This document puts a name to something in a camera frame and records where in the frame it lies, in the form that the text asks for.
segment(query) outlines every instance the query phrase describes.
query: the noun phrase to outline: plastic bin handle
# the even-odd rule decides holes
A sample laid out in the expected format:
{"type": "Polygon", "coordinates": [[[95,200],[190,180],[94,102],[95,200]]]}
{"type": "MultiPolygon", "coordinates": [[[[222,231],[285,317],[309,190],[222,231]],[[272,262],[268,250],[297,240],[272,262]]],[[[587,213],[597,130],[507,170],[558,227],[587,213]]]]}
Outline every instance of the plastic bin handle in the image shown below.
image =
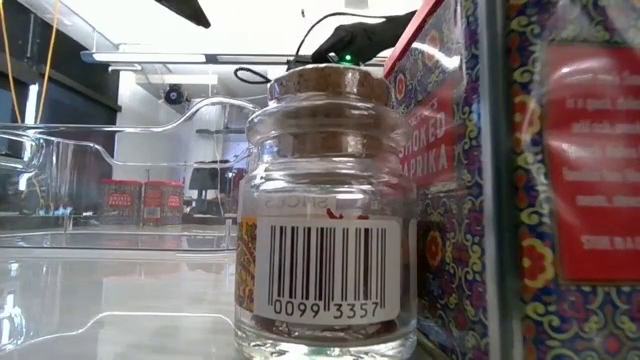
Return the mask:
{"type": "Polygon", "coordinates": [[[0,130],[0,139],[22,143],[22,156],[0,150],[0,168],[23,172],[36,170],[42,154],[41,141],[30,134],[11,130],[0,130]]]}

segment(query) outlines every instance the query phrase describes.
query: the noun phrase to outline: ceiling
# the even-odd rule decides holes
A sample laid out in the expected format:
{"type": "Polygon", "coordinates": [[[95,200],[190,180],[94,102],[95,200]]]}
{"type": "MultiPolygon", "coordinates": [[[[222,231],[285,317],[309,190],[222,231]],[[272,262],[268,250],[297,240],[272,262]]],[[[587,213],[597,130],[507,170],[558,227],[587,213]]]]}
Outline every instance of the ceiling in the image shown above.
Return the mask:
{"type": "MultiPolygon", "coordinates": [[[[51,21],[55,0],[20,0],[45,20],[51,21]]],[[[149,52],[217,54],[293,54],[308,28],[330,12],[349,11],[368,15],[402,14],[419,7],[421,0],[200,0],[212,26],[200,28],[153,0],[62,0],[59,26],[89,49],[144,48],[149,52]],[[358,3],[364,10],[349,8],[358,3]]],[[[310,54],[333,29],[344,23],[372,21],[355,17],[329,18],[309,35],[302,54],[310,54]]],[[[283,72],[283,66],[251,66],[264,74],[283,72]]],[[[145,66],[147,75],[217,75],[214,86],[185,85],[192,98],[209,92],[232,97],[256,97],[266,86],[243,84],[230,65],[145,66]]],[[[144,85],[154,96],[163,84],[144,85]]],[[[264,98],[252,99],[266,104],[264,98]]]]}

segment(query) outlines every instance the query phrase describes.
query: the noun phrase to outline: red spice jar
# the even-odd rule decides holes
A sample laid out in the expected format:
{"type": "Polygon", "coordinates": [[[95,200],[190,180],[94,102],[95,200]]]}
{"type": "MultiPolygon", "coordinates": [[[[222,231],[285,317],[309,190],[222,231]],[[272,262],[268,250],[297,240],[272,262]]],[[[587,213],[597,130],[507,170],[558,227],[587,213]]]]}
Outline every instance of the red spice jar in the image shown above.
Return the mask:
{"type": "Polygon", "coordinates": [[[103,225],[138,225],[142,182],[103,179],[100,223],[103,225]]]}
{"type": "Polygon", "coordinates": [[[184,186],[169,181],[147,181],[144,184],[144,225],[182,224],[184,186]]]}

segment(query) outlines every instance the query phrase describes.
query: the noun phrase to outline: glass jar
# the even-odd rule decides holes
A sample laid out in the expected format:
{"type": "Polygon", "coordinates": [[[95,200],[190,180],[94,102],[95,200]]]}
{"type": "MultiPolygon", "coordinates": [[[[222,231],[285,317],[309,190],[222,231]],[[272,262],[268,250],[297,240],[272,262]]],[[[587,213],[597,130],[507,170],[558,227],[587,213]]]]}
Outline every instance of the glass jar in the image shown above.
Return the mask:
{"type": "Polygon", "coordinates": [[[314,65],[269,85],[247,124],[236,342],[253,359],[404,359],[415,348],[415,188],[389,87],[314,65]]]}

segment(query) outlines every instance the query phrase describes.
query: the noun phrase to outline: jar base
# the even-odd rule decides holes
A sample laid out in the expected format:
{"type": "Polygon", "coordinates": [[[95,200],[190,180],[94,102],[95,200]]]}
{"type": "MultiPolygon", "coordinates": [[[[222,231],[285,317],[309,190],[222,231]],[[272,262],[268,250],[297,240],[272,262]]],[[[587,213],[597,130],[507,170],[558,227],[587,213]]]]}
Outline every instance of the jar base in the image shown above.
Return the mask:
{"type": "Polygon", "coordinates": [[[274,340],[236,324],[236,346],[248,359],[408,359],[416,348],[414,332],[403,334],[382,344],[357,347],[308,346],[274,340]]]}

